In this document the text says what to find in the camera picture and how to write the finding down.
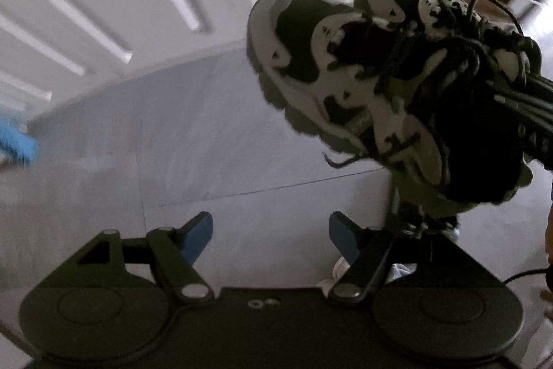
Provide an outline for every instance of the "sneaker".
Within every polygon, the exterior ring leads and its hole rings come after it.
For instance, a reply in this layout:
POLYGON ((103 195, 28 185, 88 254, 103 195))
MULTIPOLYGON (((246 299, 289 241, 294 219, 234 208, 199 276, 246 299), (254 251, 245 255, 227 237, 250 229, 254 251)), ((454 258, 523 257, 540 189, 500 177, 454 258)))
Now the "sneaker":
POLYGON ((456 35, 481 42, 510 81, 524 78, 528 71, 539 74, 540 48, 523 35, 512 13, 496 0, 490 0, 516 24, 517 30, 510 33, 480 17, 474 11, 477 1, 468 5, 463 0, 355 0, 355 5, 383 18, 392 28, 414 21, 417 30, 429 39, 456 35))
POLYGON ((510 139, 518 122, 498 121, 503 107, 486 91, 486 50, 405 19, 391 24, 331 0, 258 0, 248 56, 267 101, 296 130, 354 152, 345 163, 370 157, 389 167, 403 178, 402 197, 425 211, 438 197, 455 202, 440 207, 445 216, 504 201, 523 151, 510 139))

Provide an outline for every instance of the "metal screw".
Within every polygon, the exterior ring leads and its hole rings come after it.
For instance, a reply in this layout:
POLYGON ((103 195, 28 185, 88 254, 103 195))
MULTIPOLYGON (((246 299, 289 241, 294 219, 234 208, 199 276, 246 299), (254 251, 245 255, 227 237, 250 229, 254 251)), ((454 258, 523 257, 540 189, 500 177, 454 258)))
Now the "metal screw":
POLYGON ((261 310, 265 306, 265 302, 259 299, 253 299, 248 302, 248 306, 254 310, 261 310))
POLYGON ((332 291, 338 297, 344 297, 346 299, 353 299, 361 294, 361 289, 353 283, 339 283, 332 291))
POLYGON ((265 305, 280 305, 280 300, 276 297, 269 297, 268 299, 265 299, 265 305))
POLYGON ((209 288, 201 283, 190 283, 180 290, 184 297, 189 299, 203 299, 209 294, 209 288))

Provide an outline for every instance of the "black cable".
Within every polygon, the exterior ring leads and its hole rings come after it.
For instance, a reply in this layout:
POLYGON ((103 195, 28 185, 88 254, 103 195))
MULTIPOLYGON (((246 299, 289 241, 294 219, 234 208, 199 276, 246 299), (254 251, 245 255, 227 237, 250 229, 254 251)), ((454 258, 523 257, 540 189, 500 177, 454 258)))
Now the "black cable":
POLYGON ((511 277, 509 277, 503 283, 506 285, 507 283, 511 283, 512 281, 522 277, 526 277, 527 275, 545 274, 546 272, 547 272, 547 268, 525 270, 524 272, 519 272, 518 274, 511 275, 511 277))

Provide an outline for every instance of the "floor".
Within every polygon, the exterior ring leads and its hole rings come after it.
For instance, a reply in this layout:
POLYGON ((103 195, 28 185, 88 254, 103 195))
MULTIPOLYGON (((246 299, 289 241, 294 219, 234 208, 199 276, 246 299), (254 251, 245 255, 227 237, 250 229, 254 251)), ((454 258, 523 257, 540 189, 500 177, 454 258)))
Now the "floor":
MULTIPOLYGON (((266 104, 243 49, 112 86, 30 132, 39 161, 0 172, 0 321, 15 332, 25 293, 106 228, 138 237, 207 210, 215 235, 196 268, 215 288, 308 286, 338 258, 332 211, 379 226, 387 208, 388 171, 330 168, 325 145, 266 104)), ((552 176, 532 168, 510 202, 461 218, 461 246, 500 278, 546 263, 552 176)), ((526 341, 543 317, 539 286, 514 286, 526 341)))

